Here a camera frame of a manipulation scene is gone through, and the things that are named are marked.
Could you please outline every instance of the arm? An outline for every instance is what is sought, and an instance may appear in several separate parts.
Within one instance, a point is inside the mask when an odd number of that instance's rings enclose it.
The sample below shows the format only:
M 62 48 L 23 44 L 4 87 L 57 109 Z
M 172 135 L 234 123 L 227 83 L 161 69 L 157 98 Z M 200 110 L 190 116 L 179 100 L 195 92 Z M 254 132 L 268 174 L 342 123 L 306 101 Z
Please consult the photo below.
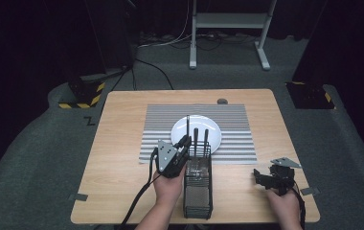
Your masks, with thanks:
M 155 204 L 138 224 L 136 230 L 165 230 L 168 228 L 173 208 L 182 193 L 184 173 L 185 167 L 176 178 L 169 179 L 160 176 L 154 181 L 153 184 L 156 193 Z M 156 178 L 158 175 L 158 172 L 155 172 L 153 178 Z
M 272 190 L 267 190 L 266 196 L 283 230 L 302 230 L 299 222 L 299 201 L 293 191 L 289 190 L 285 195 L 278 196 Z

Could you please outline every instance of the wire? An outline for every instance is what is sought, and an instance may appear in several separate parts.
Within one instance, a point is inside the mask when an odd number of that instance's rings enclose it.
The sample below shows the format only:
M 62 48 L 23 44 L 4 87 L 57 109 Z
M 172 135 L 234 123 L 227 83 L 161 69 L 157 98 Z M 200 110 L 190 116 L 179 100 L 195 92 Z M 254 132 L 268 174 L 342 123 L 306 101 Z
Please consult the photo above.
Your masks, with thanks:
M 207 6 L 207 8 L 206 8 L 206 12 L 208 12 L 208 11 L 209 11 L 211 3 L 212 3 L 212 0 L 209 0 L 209 2 L 208 2 L 208 6 Z
M 126 2 L 134 9 L 136 10 L 137 7 L 134 5 L 134 3 L 131 0 L 126 0 Z
M 293 187 L 290 188 L 296 195 L 296 197 L 298 198 L 299 201 L 299 209 L 301 210 L 301 227 L 302 229 L 305 229 L 305 218 L 306 218 L 306 214 L 307 214 L 307 209 L 305 207 L 305 202 L 301 197 L 300 191 L 299 191 L 299 186 L 298 183 L 296 183 L 296 181 L 293 181 L 296 184 L 296 188 L 298 191 L 296 191 Z
M 144 64 L 147 64 L 147 65 L 149 65 L 149 66 L 152 66 L 152 67 L 154 67 L 155 69 L 157 69 L 157 70 L 159 70 L 159 71 L 161 71 L 161 73 L 165 76 L 165 78 L 167 79 L 167 81 L 168 81 L 168 84 L 170 85 L 170 88 L 173 90 L 173 86 L 172 86 L 172 84 L 171 84 L 171 81 L 170 81 L 170 78 L 168 78 L 168 75 L 162 70 L 162 69 L 160 69 L 159 67 L 157 67 L 157 66 L 155 66 L 155 65 L 153 65 L 153 64 L 150 64 L 150 63 L 148 63 L 148 62 L 145 62 L 145 61 L 142 61 L 142 60 L 140 60 L 140 59 L 138 59 L 138 58 L 135 58 L 135 60 L 137 60 L 137 61 L 140 61 L 140 62 L 142 62 L 142 63 L 144 63 Z
M 183 27 L 183 30 L 181 32 L 181 34 L 179 35 L 179 37 L 175 40 L 172 40 L 172 41 L 169 41 L 169 42 L 165 42 L 165 43 L 160 43 L 160 44 L 151 44 L 151 45 L 141 45 L 137 48 L 143 48 L 143 47 L 148 47 L 148 46 L 165 46 L 165 45 L 170 45 L 170 44 L 173 44 L 173 43 L 176 43 L 176 42 L 179 42 L 179 38 L 183 35 L 183 33 L 185 33 L 185 30 L 186 30 L 186 26 L 188 25 L 188 18 L 189 18 L 189 8 L 190 8 L 190 4 L 189 4 L 190 0 L 187 1 L 187 11 L 186 11 L 186 19 L 185 19 L 185 25 Z
M 124 74 L 125 72 L 127 72 L 128 71 L 127 68 L 124 69 L 124 70 L 122 70 L 122 71 L 120 71 L 120 72 L 117 72 L 117 73 L 114 73 L 114 74 L 110 74 L 110 75 L 107 75 L 107 76 L 104 76 L 104 77 L 101 77 L 101 78 L 98 78 L 98 79 L 83 80 L 83 82 L 85 82 L 85 83 L 93 83 L 93 82 L 96 82 L 96 81 L 104 81 L 104 80 L 108 80 L 108 79 L 111 79 L 111 78 L 115 78 L 115 77 L 120 76 L 120 75 Z
M 252 42 L 257 39 L 256 37 L 251 36 L 251 35 L 243 36 L 244 39 L 242 39 L 242 40 L 228 40 L 224 37 L 221 37 L 219 34 L 217 36 L 220 37 L 220 39 L 223 41 L 223 43 L 228 43 L 228 44 L 242 44 L 242 43 L 246 43 L 246 42 Z
M 155 34 L 150 34 L 150 35 L 143 35 L 143 37 L 140 39 L 141 39 L 140 42 L 146 43 L 146 44 L 143 44 L 146 47 L 146 46 L 153 46 L 153 45 L 158 45 L 158 44 L 162 44 L 162 43 L 166 43 L 166 42 L 171 42 L 174 40 L 174 37 L 164 38 L 164 37 L 157 37 L 157 36 L 155 36 Z
M 179 41 L 178 41 L 178 42 L 175 42 L 174 44 L 179 43 L 179 42 L 181 42 L 181 41 L 183 41 L 183 40 L 185 40 L 185 39 L 187 39 L 187 38 L 189 38 L 189 37 L 191 37 L 191 36 L 192 36 L 192 35 L 191 35 L 191 34 L 189 34 L 189 35 L 185 36 L 184 38 L 179 39 Z M 179 50 L 188 49 L 189 47 L 191 47 L 191 42 L 190 42 L 190 41 L 186 41 L 186 42 L 184 42 L 184 43 L 187 43 L 187 44 L 188 44 L 188 46 L 186 46 L 186 47 L 177 47 L 177 46 L 174 46 L 173 44 L 170 44 L 170 46 L 171 46 L 171 47 L 173 47 L 173 48 L 175 48 L 175 49 L 179 49 Z
M 205 48 L 203 48 L 201 46 L 198 46 L 197 43 L 196 43 L 196 47 L 199 48 L 200 50 L 203 50 L 203 51 L 213 51 L 213 50 L 217 49 L 221 44 L 222 44 L 222 41 L 219 39 L 218 44 L 215 47 L 212 47 L 210 49 L 205 49 Z
M 131 69 L 131 73 L 132 73 L 132 87 L 134 90 L 137 90 L 137 82 L 135 80 L 134 68 Z
M 116 83 L 114 84 L 114 86 L 111 88 L 111 90 L 110 90 L 110 91 L 113 91 L 113 90 L 114 90 L 114 88 L 117 86 L 117 84 L 119 84 L 120 80 L 123 78 L 123 76 L 125 75 L 125 73 L 126 73 L 128 70 L 130 70 L 130 69 L 132 69 L 132 68 L 127 67 L 127 68 L 123 71 L 122 75 L 119 77 L 119 79 L 116 81 Z
M 134 211 L 135 206 L 137 205 L 138 200 L 143 195 L 143 193 L 149 188 L 149 186 L 153 183 L 151 181 L 152 179 L 152 162 L 154 161 L 155 155 L 158 154 L 158 148 L 155 148 L 155 150 L 152 152 L 151 157 L 149 159 L 149 176 L 147 183 L 141 188 L 140 192 L 135 196 L 134 200 L 132 201 L 132 204 L 130 208 L 128 209 L 127 214 L 125 215 L 125 219 L 123 220 L 122 224 L 120 224 L 119 228 L 117 230 L 122 230 L 125 225 L 127 224 L 128 219 L 130 218 L 132 212 Z
M 160 177 L 161 175 L 159 174 L 157 177 L 155 177 L 152 181 L 151 181 L 151 184 Z

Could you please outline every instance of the utensil holder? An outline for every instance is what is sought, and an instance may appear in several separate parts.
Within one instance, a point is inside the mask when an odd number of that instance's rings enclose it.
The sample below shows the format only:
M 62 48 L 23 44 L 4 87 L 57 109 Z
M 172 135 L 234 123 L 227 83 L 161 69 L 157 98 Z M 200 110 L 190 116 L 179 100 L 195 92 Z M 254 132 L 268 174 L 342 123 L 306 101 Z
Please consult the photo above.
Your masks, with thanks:
M 184 216 L 187 219 L 209 219 L 213 211 L 212 157 L 209 143 L 197 142 L 189 149 L 184 178 Z

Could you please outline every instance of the human hand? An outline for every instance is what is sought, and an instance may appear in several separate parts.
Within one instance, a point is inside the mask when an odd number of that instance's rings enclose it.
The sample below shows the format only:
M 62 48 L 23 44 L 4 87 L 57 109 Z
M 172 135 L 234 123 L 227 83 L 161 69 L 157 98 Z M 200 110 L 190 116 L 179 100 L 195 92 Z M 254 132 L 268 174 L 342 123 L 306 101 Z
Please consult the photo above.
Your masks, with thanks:
M 175 205 L 179 196 L 182 193 L 182 181 L 185 175 L 186 165 L 182 168 L 179 176 L 175 178 L 166 178 L 165 176 L 160 176 L 154 181 L 154 188 L 156 193 L 156 202 L 165 203 L 169 205 Z
M 285 195 L 278 196 L 274 191 L 267 190 L 266 196 L 283 230 L 302 229 L 299 222 L 299 200 L 295 192 L 288 190 Z

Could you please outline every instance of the gray ribbed mat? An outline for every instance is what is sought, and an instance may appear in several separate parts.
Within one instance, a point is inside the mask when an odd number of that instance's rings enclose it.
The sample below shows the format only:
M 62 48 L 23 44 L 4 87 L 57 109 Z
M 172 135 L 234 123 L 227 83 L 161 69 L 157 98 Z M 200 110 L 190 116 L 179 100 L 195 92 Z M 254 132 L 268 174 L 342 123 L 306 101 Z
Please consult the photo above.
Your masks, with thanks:
M 220 127 L 221 144 L 212 154 L 213 164 L 257 164 L 244 104 L 149 104 L 140 163 L 149 163 L 158 140 L 171 143 L 173 125 L 187 115 L 208 117 Z

